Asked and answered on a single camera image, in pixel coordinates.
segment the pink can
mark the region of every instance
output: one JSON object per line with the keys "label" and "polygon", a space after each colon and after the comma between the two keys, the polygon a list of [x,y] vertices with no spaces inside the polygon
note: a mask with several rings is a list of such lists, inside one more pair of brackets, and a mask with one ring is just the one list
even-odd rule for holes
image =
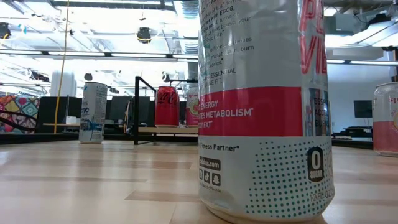
{"label": "pink can", "polygon": [[176,128],[179,126],[180,98],[172,86],[161,86],[156,93],[155,125]]}
{"label": "pink can", "polygon": [[373,106],[374,150],[398,157],[398,83],[376,87]]}
{"label": "pink can", "polygon": [[187,93],[187,126],[190,128],[198,127],[198,110],[199,110],[199,89],[194,86]]}

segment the silver can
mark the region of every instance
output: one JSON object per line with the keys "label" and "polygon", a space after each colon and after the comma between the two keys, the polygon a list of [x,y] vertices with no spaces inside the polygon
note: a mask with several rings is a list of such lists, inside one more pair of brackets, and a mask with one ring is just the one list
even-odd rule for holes
{"label": "silver can", "polygon": [[81,103],[80,143],[102,143],[104,139],[107,94],[108,87],[105,84],[86,82]]}

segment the can lid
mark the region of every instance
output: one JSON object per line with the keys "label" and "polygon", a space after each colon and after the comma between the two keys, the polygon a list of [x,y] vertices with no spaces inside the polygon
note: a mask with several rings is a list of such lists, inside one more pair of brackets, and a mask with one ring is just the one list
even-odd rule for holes
{"label": "can lid", "polygon": [[381,85],[376,86],[376,88],[379,88],[379,87],[382,87],[385,85],[391,85],[391,84],[398,84],[398,82],[390,82],[390,83],[381,84]]}
{"label": "can lid", "polygon": [[86,82],[86,83],[95,83],[95,84],[100,84],[100,85],[104,85],[104,86],[108,87],[106,84],[104,84],[104,83],[99,83],[99,82],[88,81],[88,82]]}
{"label": "can lid", "polygon": [[175,90],[175,87],[174,87],[174,86],[160,86],[159,89],[160,89],[160,88],[171,88],[171,89],[174,89],[174,90]]}

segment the white can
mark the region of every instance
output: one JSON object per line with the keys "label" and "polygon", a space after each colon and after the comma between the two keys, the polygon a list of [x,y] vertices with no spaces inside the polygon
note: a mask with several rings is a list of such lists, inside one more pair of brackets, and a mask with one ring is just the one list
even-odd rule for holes
{"label": "white can", "polygon": [[199,195],[232,223],[300,222],[335,194],[321,0],[200,0]]}
{"label": "white can", "polygon": [[80,143],[101,144],[104,140],[107,94],[105,84],[86,82],[81,102]]}
{"label": "white can", "polygon": [[187,109],[186,120],[189,128],[198,127],[198,110],[199,110],[199,89],[197,86],[191,87],[187,92]]}
{"label": "white can", "polygon": [[398,83],[379,85],[374,92],[373,147],[383,156],[398,157]]}

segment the yellow cable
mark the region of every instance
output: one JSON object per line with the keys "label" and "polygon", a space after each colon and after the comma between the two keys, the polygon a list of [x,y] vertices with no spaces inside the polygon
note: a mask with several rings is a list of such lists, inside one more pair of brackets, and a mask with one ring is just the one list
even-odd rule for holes
{"label": "yellow cable", "polygon": [[8,37],[8,34],[4,35],[4,37],[2,38],[1,42],[0,42],[0,49],[2,47],[2,43],[4,42],[4,40]]}
{"label": "yellow cable", "polygon": [[60,78],[60,85],[58,87],[57,104],[55,106],[54,134],[57,133],[58,108],[60,106],[60,95],[61,95],[61,87],[62,87],[63,68],[65,66],[65,56],[67,55],[67,37],[68,37],[68,21],[69,21],[68,19],[69,19],[69,0],[67,2],[67,24],[65,25],[65,41],[64,41],[64,46],[63,46],[61,78]]}
{"label": "yellow cable", "polygon": [[142,39],[142,38],[137,37],[137,40],[150,41],[150,40],[152,40],[152,38],[149,38],[149,39]]}

